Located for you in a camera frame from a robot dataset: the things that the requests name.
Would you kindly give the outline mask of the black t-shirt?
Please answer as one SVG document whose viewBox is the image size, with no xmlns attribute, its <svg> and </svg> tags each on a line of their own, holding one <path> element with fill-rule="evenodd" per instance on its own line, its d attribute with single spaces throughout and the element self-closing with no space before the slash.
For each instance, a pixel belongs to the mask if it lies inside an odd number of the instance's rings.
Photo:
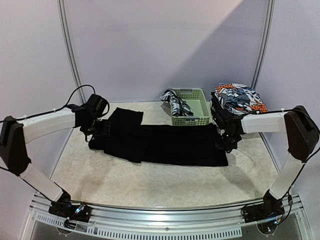
<svg viewBox="0 0 320 240">
<path fill-rule="evenodd" d="M 216 148 L 217 129 L 212 123 L 196 126 L 143 124 L 143 112 L 116 108 L 107 120 L 109 132 L 95 134 L 91 150 L 133 163 L 226 167 L 228 160 Z"/>
</svg>

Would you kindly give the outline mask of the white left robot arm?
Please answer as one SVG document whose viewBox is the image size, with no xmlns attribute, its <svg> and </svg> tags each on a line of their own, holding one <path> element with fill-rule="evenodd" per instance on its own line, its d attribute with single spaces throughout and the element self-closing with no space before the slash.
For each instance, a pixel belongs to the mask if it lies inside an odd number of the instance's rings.
<svg viewBox="0 0 320 240">
<path fill-rule="evenodd" d="M 71 105 L 59 111 L 43 115 L 4 119 L 0 133 L 0 157 L 6 170 L 19 177 L 47 199 L 55 202 L 55 209 L 63 216 L 74 213 L 74 205 L 64 198 L 63 189 L 34 166 L 28 156 L 27 144 L 45 136 L 79 128 L 85 136 L 106 137 L 110 122 L 101 119 L 96 112 Z"/>
</svg>

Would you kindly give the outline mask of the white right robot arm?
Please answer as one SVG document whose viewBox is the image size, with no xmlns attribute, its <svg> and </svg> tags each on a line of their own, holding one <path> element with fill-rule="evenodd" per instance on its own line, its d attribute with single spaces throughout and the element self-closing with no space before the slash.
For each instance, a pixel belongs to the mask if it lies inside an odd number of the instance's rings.
<svg viewBox="0 0 320 240">
<path fill-rule="evenodd" d="M 231 152 L 238 147 L 242 136 L 259 133 L 267 137 L 267 146 L 276 151 L 276 156 L 283 157 L 278 177 L 268 191 L 271 198 L 277 200 L 294 185 L 320 140 L 319 127 L 302 105 L 243 115 L 212 106 L 211 113 L 218 127 L 217 148 Z"/>
</svg>

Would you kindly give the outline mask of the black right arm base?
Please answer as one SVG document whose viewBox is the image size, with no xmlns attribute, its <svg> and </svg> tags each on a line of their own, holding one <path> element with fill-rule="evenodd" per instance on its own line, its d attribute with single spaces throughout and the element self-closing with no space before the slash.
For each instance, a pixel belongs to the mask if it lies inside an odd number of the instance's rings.
<svg viewBox="0 0 320 240">
<path fill-rule="evenodd" d="M 287 191 L 282 197 L 275 198 L 271 195 L 270 190 L 264 194 L 262 203 L 260 204 L 246 204 L 240 210 L 245 223 L 257 222 L 277 216 L 283 217 L 285 209 L 283 207 L 283 199 L 287 197 L 289 206 L 293 204 L 292 196 Z"/>
</svg>

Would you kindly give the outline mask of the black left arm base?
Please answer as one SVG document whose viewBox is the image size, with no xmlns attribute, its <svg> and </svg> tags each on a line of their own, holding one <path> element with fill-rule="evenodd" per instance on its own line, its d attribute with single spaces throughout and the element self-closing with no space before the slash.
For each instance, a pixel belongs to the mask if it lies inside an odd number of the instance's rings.
<svg viewBox="0 0 320 240">
<path fill-rule="evenodd" d="M 48 213 L 71 221 L 88 223 L 90 221 L 92 207 L 84 202 L 74 202 L 64 189 L 57 201 L 52 201 Z"/>
</svg>

